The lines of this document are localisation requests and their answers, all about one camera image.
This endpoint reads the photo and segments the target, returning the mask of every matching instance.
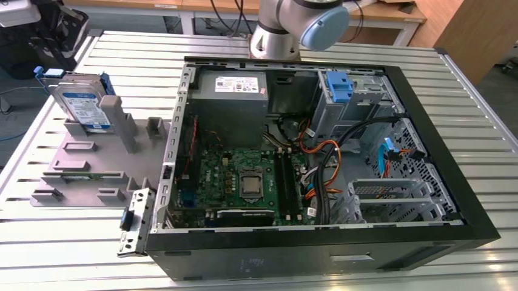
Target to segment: motherboard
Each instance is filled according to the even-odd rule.
[[[181,192],[184,227],[212,227],[215,221],[241,222],[236,216],[271,219],[273,226],[304,225],[296,182],[305,172],[301,153],[271,150],[205,150],[196,191]]]

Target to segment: desk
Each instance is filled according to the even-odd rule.
[[[187,55],[245,58],[248,45],[241,38],[104,32],[86,38],[74,71],[109,74],[135,119],[169,120]],[[448,57],[431,48],[359,44],[324,52],[301,48],[300,55],[303,61],[402,68],[502,238],[407,272],[173,282],[149,257],[116,257],[121,209],[29,205],[65,135],[65,114],[50,98],[0,174],[2,290],[514,290],[518,143]]]
[[[257,20],[259,0],[244,1],[243,12],[248,20]],[[181,19],[185,35],[195,32],[195,18],[216,18],[209,0],[64,0],[66,6],[88,13],[113,13],[129,15],[176,16]],[[239,10],[233,0],[215,0],[217,12],[223,19],[237,19]],[[363,27],[394,28],[399,30],[394,41],[396,46],[407,46],[415,30],[426,17],[418,8],[411,14],[398,10],[398,6],[376,2],[363,7]],[[360,13],[351,13],[349,26],[357,26]]]

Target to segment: ram slot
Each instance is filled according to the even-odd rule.
[[[300,214],[299,195],[295,189],[295,177],[291,156],[285,153],[275,154],[276,196],[279,199],[279,214],[287,219],[296,219]]]

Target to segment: green circuit board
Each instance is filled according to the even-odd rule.
[[[285,220],[279,216],[276,177],[275,177],[275,153],[265,150],[208,150],[203,152],[200,162],[199,187],[195,193],[195,207],[197,209],[267,209],[275,211],[275,225],[304,225],[301,220],[292,218]],[[292,174],[296,179],[297,169],[305,165],[305,157],[301,153],[291,154]],[[239,173],[243,170],[255,170],[261,173],[260,199],[243,199],[239,196]],[[295,185],[297,204],[301,209],[299,186]],[[203,213],[185,212],[189,226],[201,227]]]

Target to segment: label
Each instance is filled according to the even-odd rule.
[[[305,133],[307,133],[307,135],[311,136],[311,137],[315,136],[315,132],[313,132],[309,128],[305,129]]]
[[[404,22],[422,22],[422,19],[414,19],[414,18],[404,18]]]
[[[62,93],[64,101],[78,123],[90,129],[109,128],[109,121],[98,108],[97,96],[90,93]]]
[[[347,261],[374,261],[374,258],[368,255],[344,255],[331,256],[331,262],[347,262]]]
[[[216,92],[259,93],[259,79],[255,77],[217,77]]]
[[[156,8],[168,8],[168,9],[176,9],[176,5],[165,5],[165,4],[155,4]]]
[[[316,217],[316,209],[313,209],[312,207],[308,207],[307,208],[307,216]]]

